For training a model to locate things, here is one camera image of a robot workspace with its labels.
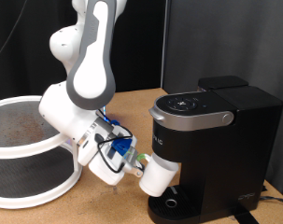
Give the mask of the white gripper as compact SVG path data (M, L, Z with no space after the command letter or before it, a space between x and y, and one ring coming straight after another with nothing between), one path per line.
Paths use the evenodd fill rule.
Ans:
M97 177L115 186L125 173L138 178L143 176L145 165L136 160L136 138L128 129L117 125L107 137L97 134L95 139L96 153L89 163L89 169Z

